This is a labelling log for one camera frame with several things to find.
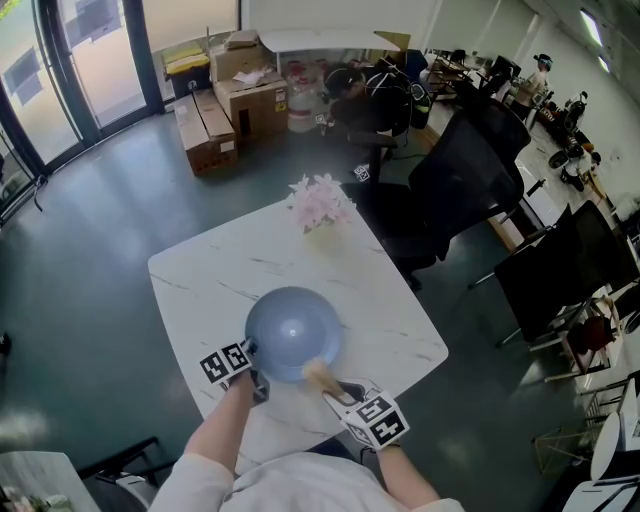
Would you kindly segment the large cardboard box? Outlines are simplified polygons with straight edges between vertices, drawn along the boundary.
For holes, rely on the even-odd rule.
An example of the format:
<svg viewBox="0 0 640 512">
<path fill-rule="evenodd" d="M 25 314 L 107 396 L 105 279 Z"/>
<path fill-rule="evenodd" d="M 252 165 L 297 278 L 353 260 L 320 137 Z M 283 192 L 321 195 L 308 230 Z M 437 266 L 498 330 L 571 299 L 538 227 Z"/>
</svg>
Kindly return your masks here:
<svg viewBox="0 0 640 512">
<path fill-rule="evenodd" d="M 279 74 L 269 73 L 251 87 L 218 81 L 213 91 L 240 145 L 287 130 L 288 84 Z"/>
</svg>

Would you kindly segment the grey chair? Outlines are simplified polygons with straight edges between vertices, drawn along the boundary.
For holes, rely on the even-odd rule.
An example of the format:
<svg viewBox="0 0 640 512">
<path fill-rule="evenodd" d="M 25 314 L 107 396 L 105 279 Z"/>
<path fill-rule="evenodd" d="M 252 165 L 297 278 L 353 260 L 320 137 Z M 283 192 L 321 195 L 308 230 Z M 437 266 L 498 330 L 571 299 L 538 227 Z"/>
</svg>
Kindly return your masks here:
<svg viewBox="0 0 640 512">
<path fill-rule="evenodd" d="M 148 512 L 160 488 L 158 476 L 176 462 L 154 463 L 148 451 L 162 453 L 156 436 L 78 470 L 100 512 Z"/>
</svg>

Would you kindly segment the yellow sponge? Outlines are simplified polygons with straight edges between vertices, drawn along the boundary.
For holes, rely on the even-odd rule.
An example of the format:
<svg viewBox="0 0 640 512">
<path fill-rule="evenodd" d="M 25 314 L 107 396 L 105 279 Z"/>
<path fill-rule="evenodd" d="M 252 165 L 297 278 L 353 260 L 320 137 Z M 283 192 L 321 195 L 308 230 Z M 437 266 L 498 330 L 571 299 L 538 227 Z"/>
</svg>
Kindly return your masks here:
<svg viewBox="0 0 640 512">
<path fill-rule="evenodd" d="M 306 362 L 302 368 L 304 378 L 321 392 L 339 397 L 343 390 L 322 359 L 314 358 Z"/>
</svg>

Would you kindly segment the black mesh office chair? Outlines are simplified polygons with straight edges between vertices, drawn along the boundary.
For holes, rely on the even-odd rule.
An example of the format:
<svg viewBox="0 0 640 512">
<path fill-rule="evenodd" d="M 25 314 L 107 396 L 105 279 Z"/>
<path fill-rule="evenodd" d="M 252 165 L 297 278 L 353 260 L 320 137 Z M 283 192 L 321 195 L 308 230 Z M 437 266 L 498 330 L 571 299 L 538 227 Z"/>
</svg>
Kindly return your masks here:
<svg viewBox="0 0 640 512">
<path fill-rule="evenodd" d="M 625 237 L 590 200 L 565 209 L 548 231 L 521 245 L 494 269 L 528 343 L 544 336 L 560 312 L 602 287 L 617 291 L 640 277 Z"/>
<path fill-rule="evenodd" d="M 405 185 L 372 176 L 343 187 L 409 287 L 446 258 L 458 234 L 515 208 L 524 195 L 516 166 L 531 141 L 521 119 L 499 101 L 457 111 Z"/>
</svg>

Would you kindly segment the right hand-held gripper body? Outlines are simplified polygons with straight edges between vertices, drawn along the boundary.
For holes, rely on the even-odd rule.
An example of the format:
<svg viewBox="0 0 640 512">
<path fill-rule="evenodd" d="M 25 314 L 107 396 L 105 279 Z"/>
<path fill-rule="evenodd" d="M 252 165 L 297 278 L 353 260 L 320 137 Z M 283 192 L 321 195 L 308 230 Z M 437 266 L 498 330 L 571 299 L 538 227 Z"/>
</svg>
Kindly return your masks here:
<svg viewBox="0 0 640 512">
<path fill-rule="evenodd" d="M 399 441 L 410 426 L 387 391 L 367 398 L 341 417 L 341 424 L 356 441 L 375 451 Z"/>
</svg>

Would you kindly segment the blue big plate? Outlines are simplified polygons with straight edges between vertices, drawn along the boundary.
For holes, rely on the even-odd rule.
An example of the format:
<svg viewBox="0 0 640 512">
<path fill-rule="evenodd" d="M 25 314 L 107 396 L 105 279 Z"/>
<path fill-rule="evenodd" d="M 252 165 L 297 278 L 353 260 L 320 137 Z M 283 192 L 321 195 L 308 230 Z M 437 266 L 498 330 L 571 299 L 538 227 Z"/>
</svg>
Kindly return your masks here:
<svg viewBox="0 0 640 512">
<path fill-rule="evenodd" d="M 340 354 L 344 327 L 335 308 L 319 293 L 288 286 L 274 289 L 251 308 L 245 337 L 256 347 L 257 366 L 268 377 L 294 383 L 315 358 L 330 365 Z"/>
</svg>

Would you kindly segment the clear water jug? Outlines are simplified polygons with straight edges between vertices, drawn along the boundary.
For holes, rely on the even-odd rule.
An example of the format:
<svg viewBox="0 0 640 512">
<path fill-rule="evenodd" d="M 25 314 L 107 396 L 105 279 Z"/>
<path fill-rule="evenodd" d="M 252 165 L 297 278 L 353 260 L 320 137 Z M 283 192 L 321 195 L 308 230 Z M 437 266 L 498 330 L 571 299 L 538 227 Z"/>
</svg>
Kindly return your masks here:
<svg viewBox="0 0 640 512">
<path fill-rule="evenodd" d="M 316 82 L 304 76 L 292 81 L 288 95 L 288 129 L 293 133 L 302 134 L 316 128 L 320 104 Z"/>
</svg>

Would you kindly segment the black bin yellow lid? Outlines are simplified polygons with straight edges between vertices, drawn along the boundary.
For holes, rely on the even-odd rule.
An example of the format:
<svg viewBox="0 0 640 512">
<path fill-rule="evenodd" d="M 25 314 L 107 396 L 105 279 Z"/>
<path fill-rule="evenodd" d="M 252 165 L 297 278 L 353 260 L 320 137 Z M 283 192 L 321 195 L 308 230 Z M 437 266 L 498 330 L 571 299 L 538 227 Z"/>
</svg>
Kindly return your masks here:
<svg viewBox="0 0 640 512">
<path fill-rule="evenodd" d="M 188 41 L 161 52 L 163 76 L 171 83 L 175 99 L 211 86 L 210 60 L 197 41 Z"/>
</svg>

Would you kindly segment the white round stool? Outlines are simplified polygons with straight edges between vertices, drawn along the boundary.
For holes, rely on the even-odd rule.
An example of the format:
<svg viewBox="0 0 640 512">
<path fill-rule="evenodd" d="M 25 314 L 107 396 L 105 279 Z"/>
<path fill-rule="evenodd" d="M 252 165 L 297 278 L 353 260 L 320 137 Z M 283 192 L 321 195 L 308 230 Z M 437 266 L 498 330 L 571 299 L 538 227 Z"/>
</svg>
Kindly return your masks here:
<svg viewBox="0 0 640 512">
<path fill-rule="evenodd" d="M 620 417 L 617 412 L 609 414 L 598 434 L 590 466 L 590 479 L 600 480 L 611 464 L 620 437 Z"/>
</svg>

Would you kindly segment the long ceiling light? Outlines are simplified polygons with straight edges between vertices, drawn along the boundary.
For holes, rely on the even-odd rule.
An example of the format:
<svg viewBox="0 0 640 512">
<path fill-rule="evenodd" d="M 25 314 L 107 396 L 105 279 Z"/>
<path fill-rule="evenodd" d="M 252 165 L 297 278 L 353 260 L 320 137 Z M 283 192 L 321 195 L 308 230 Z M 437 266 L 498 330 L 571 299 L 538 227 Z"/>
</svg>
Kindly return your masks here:
<svg viewBox="0 0 640 512">
<path fill-rule="evenodd" d="M 600 36 L 597 20 L 588 11 L 580 10 L 581 18 L 586 26 L 586 30 L 589 33 L 591 39 L 599 46 L 603 46 L 603 42 Z"/>
</svg>

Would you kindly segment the pink artificial flowers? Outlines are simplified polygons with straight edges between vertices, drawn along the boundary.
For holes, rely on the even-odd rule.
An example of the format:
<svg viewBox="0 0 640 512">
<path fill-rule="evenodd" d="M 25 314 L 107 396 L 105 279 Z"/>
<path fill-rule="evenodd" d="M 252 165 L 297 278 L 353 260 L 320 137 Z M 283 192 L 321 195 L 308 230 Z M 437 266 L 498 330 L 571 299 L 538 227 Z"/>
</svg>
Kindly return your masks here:
<svg viewBox="0 0 640 512">
<path fill-rule="evenodd" d="M 356 212 L 355 204 L 330 174 L 303 175 L 289 185 L 291 192 L 285 200 L 293 221 L 304 234 L 316 228 L 349 223 Z"/>
</svg>

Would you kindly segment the small flat cardboard box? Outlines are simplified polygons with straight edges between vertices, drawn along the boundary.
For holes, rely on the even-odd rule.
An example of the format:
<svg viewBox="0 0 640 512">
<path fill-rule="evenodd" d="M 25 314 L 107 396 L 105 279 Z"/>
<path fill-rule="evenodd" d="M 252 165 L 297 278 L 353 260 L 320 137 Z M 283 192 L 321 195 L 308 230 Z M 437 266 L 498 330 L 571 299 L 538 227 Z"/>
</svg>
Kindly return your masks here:
<svg viewBox="0 0 640 512">
<path fill-rule="evenodd" d="M 228 50 L 250 48 L 258 44 L 259 36 L 256 30 L 239 30 L 232 32 L 225 40 L 224 46 Z"/>
</svg>

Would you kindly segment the open cardboard box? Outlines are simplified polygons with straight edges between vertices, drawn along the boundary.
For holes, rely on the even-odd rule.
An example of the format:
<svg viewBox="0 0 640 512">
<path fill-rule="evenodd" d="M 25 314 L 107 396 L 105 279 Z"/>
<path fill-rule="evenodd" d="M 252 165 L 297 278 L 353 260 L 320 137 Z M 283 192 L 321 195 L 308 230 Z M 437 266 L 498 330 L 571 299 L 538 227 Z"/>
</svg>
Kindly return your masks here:
<svg viewBox="0 0 640 512">
<path fill-rule="evenodd" d="M 218 45 L 210 49 L 209 58 L 214 83 L 231 80 L 238 72 L 262 69 L 270 62 L 267 50 L 261 45 L 232 49 Z"/>
</svg>

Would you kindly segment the grey marble table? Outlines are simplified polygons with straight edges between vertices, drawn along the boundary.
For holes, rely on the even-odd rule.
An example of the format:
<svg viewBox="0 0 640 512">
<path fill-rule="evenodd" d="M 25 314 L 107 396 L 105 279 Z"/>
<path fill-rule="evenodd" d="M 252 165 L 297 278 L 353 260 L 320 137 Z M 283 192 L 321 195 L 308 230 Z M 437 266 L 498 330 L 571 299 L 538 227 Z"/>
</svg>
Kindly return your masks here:
<svg viewBox="0 0 640 512">
<path fill-rule="evenodd" d="M 100 512 L 64 453 L 15 451 L 0 454 L 0 510 L 27 510 L 23 499 L 64 495 L 74 512 Z"/>
</svg>

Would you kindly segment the person's left forearm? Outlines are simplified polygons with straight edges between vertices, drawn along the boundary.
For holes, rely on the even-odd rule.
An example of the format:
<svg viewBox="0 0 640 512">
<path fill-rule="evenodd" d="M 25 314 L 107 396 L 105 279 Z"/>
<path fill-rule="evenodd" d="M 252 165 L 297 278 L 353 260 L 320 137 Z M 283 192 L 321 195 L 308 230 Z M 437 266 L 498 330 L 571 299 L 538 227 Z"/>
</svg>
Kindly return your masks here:
<svg viewBox="0 0 640 512">
<path fill-rule="evenodd" d="M 233 478 L 245 427 L 253 405 L 253 381 L 248 370 L 234 376 L 213 412 L 191 435 L 184 456 L 212 463 Z"/>
</svg>

